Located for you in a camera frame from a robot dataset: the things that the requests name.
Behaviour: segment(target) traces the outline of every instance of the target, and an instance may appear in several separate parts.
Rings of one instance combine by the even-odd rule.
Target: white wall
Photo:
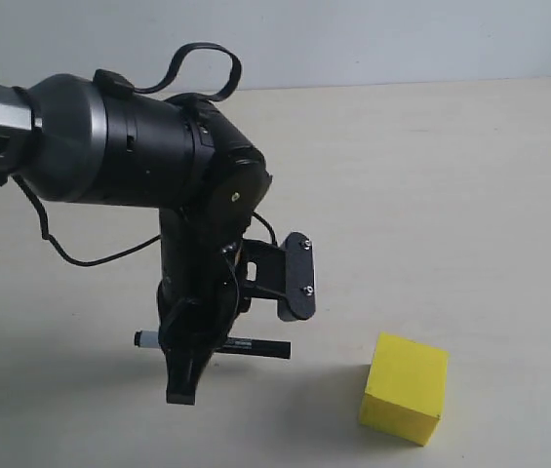
[[[0,0],[0,82],[103,66],[146,85],[196,40],[235,51],[244,88],[551,75],[551,0]],[[178,87],[225,64],[192,60]]]

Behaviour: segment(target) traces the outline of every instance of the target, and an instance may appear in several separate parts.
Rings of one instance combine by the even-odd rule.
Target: foam block
[[[444,406],[449,353],[382,333],[360,408],[360,423],[424,446]]]

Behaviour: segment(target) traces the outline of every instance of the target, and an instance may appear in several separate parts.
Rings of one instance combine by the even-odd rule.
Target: black strap
[[[231,58],[232,68],[229,71],[229,79],[227,80],[227,83],[217,93],[214,93],[213,95],[202,95],[200,93],[183,93],[173,96],[167,99],[167,101],[173,102],[184,100],[186,98],[198,98],[206,99],[212,102],[221,102],[222,100],[226,100],[227,98],[229,98],[234,93],[234,91],[236,91],[236,88],[238,88],[238,83],[240,82],[243,67],[238,57],[236,57],[234,54],[232,54],[219,44],[214,44],[212,42],[193,42],[192,44],[186,44],[180,47],[179,49],[177,49],[177,52],[171,59],[167,74],[160,81],[160,83],[149,88],[135,88],[135,93],[138,93],[140,95],[151,95],[152,93],[159,93],[163,91],[176,79],[179,68],[181,67],[181,64],[186,56],[191,52],[197,50],[220,51],[227,54]]]

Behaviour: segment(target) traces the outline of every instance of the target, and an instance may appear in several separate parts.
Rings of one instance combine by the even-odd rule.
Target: yellow cube
[[[426,445],[442,415],[449,353],[382,333],[360,408],[360,422]]]

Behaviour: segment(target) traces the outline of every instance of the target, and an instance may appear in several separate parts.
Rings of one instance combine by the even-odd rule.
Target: table surface
[[[289,362],[217,356],[197,405],[164,403],[159,253],[63,263],[0,188],[0,467],[551,466],[551,79],[238,93],[223,110],[274,174],[260,211],[315,246],[318,311],[256,303],[234,334]],[[155,211],[52,204],[92,258]],[[263,236],[258,226],[251,234]],[[418,448],[359,427],[375,340],[451,353],[445,414]]]

